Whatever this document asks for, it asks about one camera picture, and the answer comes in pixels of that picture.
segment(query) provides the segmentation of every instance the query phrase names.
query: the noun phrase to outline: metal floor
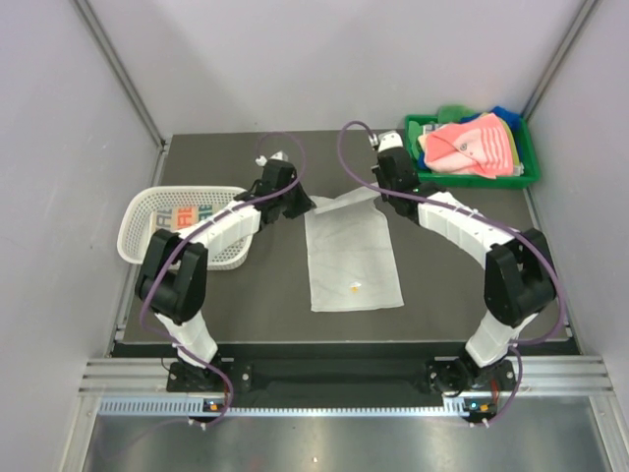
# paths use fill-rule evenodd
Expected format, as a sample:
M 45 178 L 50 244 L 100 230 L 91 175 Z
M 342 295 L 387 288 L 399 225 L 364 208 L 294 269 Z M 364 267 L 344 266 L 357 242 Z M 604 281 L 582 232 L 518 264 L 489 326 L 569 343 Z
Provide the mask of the metal floor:
M 452 418 L 233 418 L 215 430 L 167 425 L 104 461 L 163 418 L 98 417 L 85 472 L 611 470 L 590 401 L 519 399 L 489 430 Z

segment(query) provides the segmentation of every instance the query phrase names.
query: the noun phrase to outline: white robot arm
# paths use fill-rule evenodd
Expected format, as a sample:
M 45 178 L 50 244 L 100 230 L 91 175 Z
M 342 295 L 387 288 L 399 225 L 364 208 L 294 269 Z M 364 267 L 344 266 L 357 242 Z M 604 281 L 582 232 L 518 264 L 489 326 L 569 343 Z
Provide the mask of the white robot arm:
M 506 356 L 509 344 L 554 299 L 554 287 L 537 259 L 511 235 L 475 219 L 478 211 L 464 206 L 445 189 L 421 183 L 399 134 L 380 136 L 377 161 L 372 171 L 380 188 L 419 195 L 455 209 L 383 195 L 384 201 L 398 214 L 454 243 L 486 270 L 487 311 L 460 356 L 467 386 L 475 384 L 484 371 Z M 523 236 L 551 261 L 540 231 L 531 229 Z
M 200 311 L 205 298 L 208 254 L 217 255 L 257 233 L 276 221 L 280 214 L 295 218 L 315 207 L 300 184 L 273 199 L 244 206 L 244 201 L 276 193 L 296 178 L 295 167 L 281 152 L 258 165 L 263 166 L 261 179 L 251 191 L 236 196 L 221 211 L 221 217 L 216 215 L 214 223 L 186 245 L 175 261 L 180 262 L 179 269 L 166 273 L 150 303 L 157 318 L 176 340 L 181 360 L 197 368 L 204 368 L 197 359 L 209 363 L 217 352 L 216 342 L 209 335 Z M 178 233 L 160 229 L 152 235 L 136 283 L 136 294 L 142 300 L 174 248 L 205 224 L 206 221 L 200 221 Z

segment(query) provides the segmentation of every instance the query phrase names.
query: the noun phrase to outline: black bracket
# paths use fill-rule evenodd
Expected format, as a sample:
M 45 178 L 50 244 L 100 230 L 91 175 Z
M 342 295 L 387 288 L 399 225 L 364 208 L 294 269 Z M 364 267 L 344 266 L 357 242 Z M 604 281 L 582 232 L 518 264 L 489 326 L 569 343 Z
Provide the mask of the black bracket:
M 136 281 L 136 295 L 144 300 L 168 257 L 181 238 L 166 229 L 153 233 Z M 180 263 L 175 272 L 169 270 L 157 287 L 150 307 L 170 318 L 175 324 L 191 320 L 205 299 L 207 278 L 207 249 L 201 243 L 188 243 L 173 264 Z
M 234 200 L 247 202 L 249 200 L 265 197 L 286 188 L 297 178 L 295 166 L 288 161 L 269 159 L 262 170 L 262 177 L 254 182 L 254 186 L 248 192 L 237 195 Z M 310 211 L 315 207 L 313 202 L 302 187 L 297 184 L 287 193 L 274 199 L 255 205 L 260 215 L 260 229 L 274 223 L 283 214 L 289 219 L 294 219 Z
M 380 189 L 426 198 L 445 190 L 434 182 L 420 182 L 413 159 L 403 147 L 392 147 L 379 152 L 377 165 L 372 167 L 372 173 L 375 174 Z M 400 216 L 419 224 L 417 202 L 384 194 L 382 201 L 389 203 Z
M 545 237 L 537 229 L 522 233 L 552 266 Z M 556 291 L 548 272 L 535 255 L 513 239 L 486 254 L 485 303 L 504 325 L 516 327 L 554 300 Z

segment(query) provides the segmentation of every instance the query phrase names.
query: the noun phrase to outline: green cloth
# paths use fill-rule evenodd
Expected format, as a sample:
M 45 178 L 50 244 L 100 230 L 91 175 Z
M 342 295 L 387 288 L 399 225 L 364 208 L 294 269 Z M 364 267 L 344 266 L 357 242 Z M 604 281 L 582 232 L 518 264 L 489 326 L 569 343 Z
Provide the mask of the green cloth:
M 420 145 L 417 138 L 422 133 L 422 125 L 416 121 L 409 121 L 408 139 L 411 142 L 411 154 L 417 160 L 420 157 Z
M 437 123 L 458 123 L 461 119 L 476 115 L 478 111 L 464 105 L 443 105 L 437 112 Z

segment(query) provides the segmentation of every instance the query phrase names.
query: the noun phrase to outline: metal frame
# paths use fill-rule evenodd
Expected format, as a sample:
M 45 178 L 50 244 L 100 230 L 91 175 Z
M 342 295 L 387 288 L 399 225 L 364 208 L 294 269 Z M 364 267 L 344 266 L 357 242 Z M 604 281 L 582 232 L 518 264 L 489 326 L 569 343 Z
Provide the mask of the metal frame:
M 517 363 L 509 358 L 517 372 Z M 166 359 L 169 364 L 174 359 Z M 613 386 L 599 356 L 525 356 L 518 397 L 589 397 L 602 444 L 612 470 L 629 471 L 629 433 Z M 80 404 L 60 470 L 83 470 L 96 413 L 103 416 L 212 416 L 205 400 L 220 400 L 221 392 L 166 391 L 168 373 L 160 359 L 92 359 L 80 387 Z M 461 398 L 487 396 L 464 392 Z M 462 399 L 442 407 L 414 408 L 235 408 L 229 416 L 263 417 L 443 417 L 462 416 Z
M 543 99 L 548 87 L 552 83 L 552 80 L 556 77 L 557 73 L 561 69 L 566 57 L 574 47 L 577 39 L 585 29 L 588 20 L 592 17 L 600 4 L 600 0 L 583 0 L 579 11 L 570 22 L 568 30 L 564 34 L 561 42 L 555 49 L 554 53 L 550 57 L 548 64 L 543 70 L 542 76 L 538 80 L 531 97 L 527 101 L 524 109 L 522 110 L 522 116 L 525 120 L 530 120 L 538 105 Z
M 509 357 L 517 373 L 515 358 Z M 165 359 L 168 365 L 175 359 Z M 599 356 L 524 356 L 518 396 L 613 396 L 613 386 Z M 87 362 L 79 395 L 102 398 L 199 397 L 221 398 L 222 393 L 166 391 L 168 373 L 161 359 L 91 359 Z M 490 396 L 487 391 L 464 392 L 466 398 Z
M 144 104 L 136 86 L 134 85 L 129 73 L 125 69 L 120 56 L 116 52 L 111 40 L 107 36 L 100 20 L 94 13 L 93 8 L 89 4 L 88 0 L 70 0 L 72 4 L 75 6 L 77 13 L 81 17 L 81 19 L 85 22 L 89 33 L 93 37 L 96 45 L 100 49 L 100 51 L 105 56 L 111 71 L 114 76 L 118 80 L 120 87 L 125 92 L 125 95 L 133 105 L 136 113 L 138 113 L 139 118 L 144 124 L 146 131 L 153 139 L 155 144 L 159 148 L 163 148 L 165 145 L 165 140 L 159 133 L 159 129 L 155 122 L 153 121 L 150 113 L 146 109 L 146 105 Z

